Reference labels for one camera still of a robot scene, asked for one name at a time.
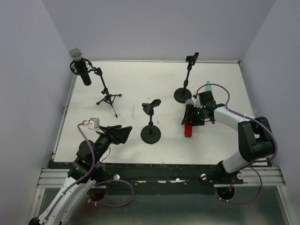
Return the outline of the red glitter microphone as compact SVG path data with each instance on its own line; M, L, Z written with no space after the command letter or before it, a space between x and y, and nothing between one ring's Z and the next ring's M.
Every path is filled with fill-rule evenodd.
M194 101L192 99L187 99L185 104L192 104L194 105ZM184 129L184 136L185 137L191 137L192 136L192 124L191 125L184 125L185 129Z

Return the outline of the round-base mic stand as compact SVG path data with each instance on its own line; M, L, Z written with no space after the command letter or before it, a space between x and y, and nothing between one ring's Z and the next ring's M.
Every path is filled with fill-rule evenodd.
M187 89L188 79L189 79L190 71L192 70L192 67L195 65L198 56L199 53L196 52L194 55L189 55L186 57L185 61L188 63L186 79L184 80L183 87L178 88L173 95L174 99L179 103L183 104L187 99L190 99L192 97L191 91Z
M160 129L154 125L152 117L154 115L154 107L161 104L160 99L155 99L151 103L142 103L143 111L150 117L149 123L141 130L141 139L147 144L154 144L160 140Z

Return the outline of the black tripod mic stand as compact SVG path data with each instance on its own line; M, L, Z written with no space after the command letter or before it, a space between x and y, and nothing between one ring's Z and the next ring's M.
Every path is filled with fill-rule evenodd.
M105 84L104 79L103 79L103 72L102 72L101 68L94 67L88 59L85 59L85 61L86 61L86 66L87 66L88 73L93 72L95 75L99 76L100 79L101 79L102 85L104 87L103 90L101 91L101 93L104 95L104 97L100 101L96 102L96 105L99 105L102 102L105 102L105 103L109 104L112 107L113 111L114 111L115 117L117 118L118 115L117 115L117 113L116 113L116 111L113 107L113 103L115 101L115 98L116 97L121 97L122 94L111 94L109 92L106 84Z

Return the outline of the black glitter microphone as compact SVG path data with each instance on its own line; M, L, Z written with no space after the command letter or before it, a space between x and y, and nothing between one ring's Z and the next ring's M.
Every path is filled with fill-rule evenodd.
M72 59L70 63L71 72L81 77L85 86L91 85L91 79L87 70L86 61L82 57L82 52L79 48L72 48L69 51L69 55Z

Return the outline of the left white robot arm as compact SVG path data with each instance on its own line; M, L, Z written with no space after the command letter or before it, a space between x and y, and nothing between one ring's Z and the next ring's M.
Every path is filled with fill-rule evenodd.
M122 127L122 125L95 127L91 120L84 120L77 125L79 130L82 127L95 131L99 135L98 139L92 142L83 135L84 141L79 146L77 157L62 187L47 209L40 216L29 221L30 225L67 224L75 207L92 187L117 181L106 179L103 168L96 167L96 164L111 144L126 143L132 127Z

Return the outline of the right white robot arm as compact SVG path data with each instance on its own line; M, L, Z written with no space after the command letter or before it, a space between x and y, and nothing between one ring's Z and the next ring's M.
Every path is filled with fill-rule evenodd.
M191 137L192 128L205 125L206 120L211 123L220 122L238 134L238 150L217 164L214 172L216 179L236 173L257 159L275 153L274 137L265 117L248 118L239 115L225 104L217 104L210 90L198 94L198 97L200 107L197 107L192 99L185 98L184 101L185 114L181 124L184 126L185 137Z

